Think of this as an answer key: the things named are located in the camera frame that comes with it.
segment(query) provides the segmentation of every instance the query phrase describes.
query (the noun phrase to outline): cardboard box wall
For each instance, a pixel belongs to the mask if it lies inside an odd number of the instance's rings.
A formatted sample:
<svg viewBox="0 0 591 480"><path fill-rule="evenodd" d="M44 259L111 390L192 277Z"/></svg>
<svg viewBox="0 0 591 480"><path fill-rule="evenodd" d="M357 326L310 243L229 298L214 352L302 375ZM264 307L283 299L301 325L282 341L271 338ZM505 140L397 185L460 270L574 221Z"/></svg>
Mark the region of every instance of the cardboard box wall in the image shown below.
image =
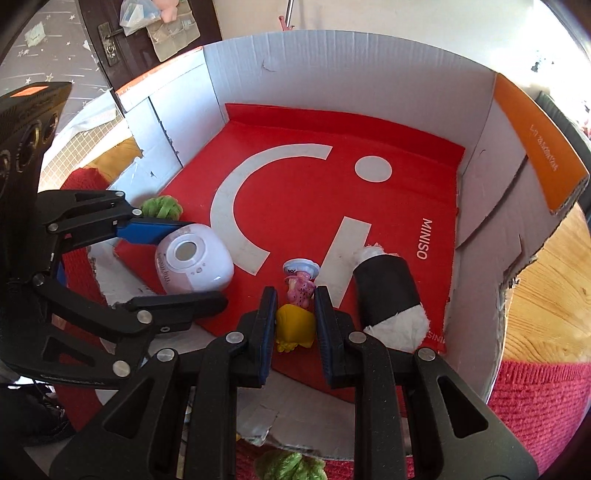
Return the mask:
<svg viewBox="0 0 591 480"><path fill-rule="evenodd" d="M118 94L144 158L111 188L124 190L132 204L157 194L223 128L226 103L359 113L465 147L446 359L489 398L504 346L505 290L587 182L571 146L524 92L480 64L425 44L290 31L208 45ZM350 406L280 377L242 395L239 431L350 458Z"/></svg>

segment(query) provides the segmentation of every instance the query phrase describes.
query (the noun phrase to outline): metal pole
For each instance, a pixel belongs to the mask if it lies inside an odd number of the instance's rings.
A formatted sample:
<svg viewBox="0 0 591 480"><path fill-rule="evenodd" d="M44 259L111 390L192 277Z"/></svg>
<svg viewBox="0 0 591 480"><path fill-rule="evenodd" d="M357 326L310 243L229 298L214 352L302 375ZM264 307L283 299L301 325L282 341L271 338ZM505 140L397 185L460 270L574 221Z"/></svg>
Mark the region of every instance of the metal pole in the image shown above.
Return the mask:
<svg viewBox="0 0 591 480"><path fill-rule="evenodd" d="M291 26L291 12L294 9L294 0L287 0L287 12L285 13L285 24L287 28Z"/></svg>

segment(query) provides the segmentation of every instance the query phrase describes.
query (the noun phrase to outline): white plastic container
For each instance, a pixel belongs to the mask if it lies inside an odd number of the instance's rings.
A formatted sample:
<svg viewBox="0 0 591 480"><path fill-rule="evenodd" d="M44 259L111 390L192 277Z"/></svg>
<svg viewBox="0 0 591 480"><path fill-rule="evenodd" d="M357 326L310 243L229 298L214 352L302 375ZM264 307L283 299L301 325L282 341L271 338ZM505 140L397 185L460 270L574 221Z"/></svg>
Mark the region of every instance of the white plastic container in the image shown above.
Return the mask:
<svg viewBox="0 0 591 480"><path fill-rule="evenodd" d="M162 240L156 270L166 293L223 290L234 275L228 249L207 225L193 223Z"/></svg>

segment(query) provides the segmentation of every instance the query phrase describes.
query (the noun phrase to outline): door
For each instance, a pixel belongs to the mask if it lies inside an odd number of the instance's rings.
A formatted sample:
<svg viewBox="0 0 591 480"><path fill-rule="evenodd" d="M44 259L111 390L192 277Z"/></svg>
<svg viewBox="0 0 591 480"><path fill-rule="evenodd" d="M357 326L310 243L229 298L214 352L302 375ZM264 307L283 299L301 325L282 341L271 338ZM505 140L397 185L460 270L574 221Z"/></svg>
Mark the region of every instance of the door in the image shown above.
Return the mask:
<svg viewBox="0 0 591 480"><path fill-rule="evenodd" d="M119 28L119 14L123 0L79 0L79 2L88 35L113 89L120 89L123 85L160 65L161 62L156 56L152 41L146 29L142 28L129 37L123 33L113 37L119 62L110 66L100 39L99 25L109 22L111 30ZM189 4L201 36L175 56L222 39L213 0L189 0Z"/></svg>

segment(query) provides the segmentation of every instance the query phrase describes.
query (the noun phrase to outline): green fuzzy object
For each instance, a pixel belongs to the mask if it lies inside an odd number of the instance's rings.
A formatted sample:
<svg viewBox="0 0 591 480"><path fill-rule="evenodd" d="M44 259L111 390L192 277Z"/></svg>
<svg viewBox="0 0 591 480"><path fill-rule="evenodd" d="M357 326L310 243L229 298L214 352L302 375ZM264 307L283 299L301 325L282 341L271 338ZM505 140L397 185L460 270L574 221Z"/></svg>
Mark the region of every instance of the green fuzzy object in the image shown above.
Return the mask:
<svg viewBox="0 0 591 480"><path fill-rule="evenodd" d="M183 214L183 207L179 205L177 199L170 195L146 200L142 204L141 210L145 217L167 218L168 220L178 220Z"/></svg>
<svg viewBox="0 0 591 480"><path fill-rule="evenodd" d="M272 450L255 460L260 480L327 480L324 461L301 453Z"/></svg>

